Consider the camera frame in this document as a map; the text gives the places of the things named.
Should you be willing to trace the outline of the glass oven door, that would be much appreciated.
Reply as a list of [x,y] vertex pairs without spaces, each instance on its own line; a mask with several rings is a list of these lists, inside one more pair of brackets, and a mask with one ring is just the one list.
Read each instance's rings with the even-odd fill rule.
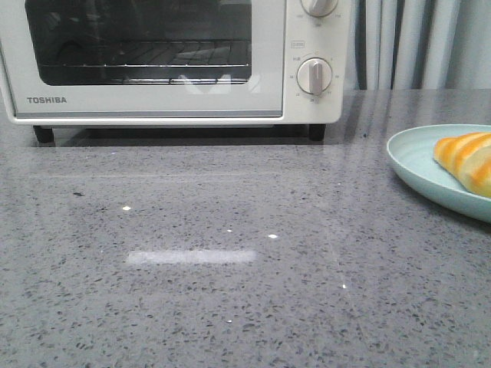
[[[273,116],[283,108],[284,1],[3,1],[1,56],[17,118]],[[67,41],[248,41],[244,84],[51,86],[38,60]]]

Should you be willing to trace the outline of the striped golden bread loaf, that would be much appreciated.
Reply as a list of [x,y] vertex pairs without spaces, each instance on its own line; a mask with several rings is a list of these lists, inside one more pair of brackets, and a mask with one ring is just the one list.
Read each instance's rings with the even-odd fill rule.
[[433,159],[469,192],[490,197],[490,132],[444,137],[435,144]]

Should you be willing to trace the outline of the lower oven dial knob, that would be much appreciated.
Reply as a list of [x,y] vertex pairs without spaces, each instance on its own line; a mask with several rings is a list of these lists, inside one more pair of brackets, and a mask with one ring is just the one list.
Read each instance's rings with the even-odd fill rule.
[[320,96],[329,87],[332,79],[330,64],[319,57],[304,61],[297,71],[299,87],[307,94]]

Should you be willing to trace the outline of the oven dial knob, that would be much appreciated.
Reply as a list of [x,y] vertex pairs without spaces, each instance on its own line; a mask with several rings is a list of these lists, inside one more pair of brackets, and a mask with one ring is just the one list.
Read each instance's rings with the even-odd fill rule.
[[299,87],[307,94],[320,96],[329,87],[332,79],[330,64],[319,57],[304,61],[297,71]]
[[301,0],[301,4],[311,17],[323,18],[336,9],[338,0]]

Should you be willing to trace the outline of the upper oven dial knob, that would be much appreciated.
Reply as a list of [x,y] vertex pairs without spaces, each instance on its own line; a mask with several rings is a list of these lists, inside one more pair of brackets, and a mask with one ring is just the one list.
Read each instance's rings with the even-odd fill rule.
[[323,18],[336,9],[338,0],[301,0],[301,4],[311,17]]

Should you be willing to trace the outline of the white Toshiba toaster oven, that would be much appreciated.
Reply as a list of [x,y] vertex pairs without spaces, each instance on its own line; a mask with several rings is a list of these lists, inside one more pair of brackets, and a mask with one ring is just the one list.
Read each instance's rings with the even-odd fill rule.
[[[98,117],[98,118],[17,118],[13,103],[6,96],[7,83],[1,56],[1,92],[9,120],[18,125],[33,127],[39,142],[46,143],[57,127],[83,128],[154,128],[154,127],[227,127],[277,126],[305,124],[312,140],[321,140],[325,127],[336,122],[342,111],[344,73],[346,67],[351,3],[338,1],[328,16],[308,15],[301,1],[284,1],[285,16],[283,108],[273,116],[221,117]],[[332,69],[329,87],[320,96],[305,93],[298,85],[297,71],[310,58],[326,60]]]

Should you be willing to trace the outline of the light green round plate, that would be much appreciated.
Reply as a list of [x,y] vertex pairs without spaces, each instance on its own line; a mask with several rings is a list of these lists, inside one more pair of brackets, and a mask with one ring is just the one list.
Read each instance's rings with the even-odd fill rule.
[[467,191],[433,159],[438,140],[489,131],[489,125],[481,124],[439,124],[401,131],[387,141],[390,165],[400,179],[430,201],[489,223],[490,199]]

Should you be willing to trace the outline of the grey pleated curtain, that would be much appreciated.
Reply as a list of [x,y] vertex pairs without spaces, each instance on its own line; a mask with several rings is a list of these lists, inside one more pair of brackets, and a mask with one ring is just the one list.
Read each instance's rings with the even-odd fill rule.
[[488,89],[488,1],[353,1],[345,90]]

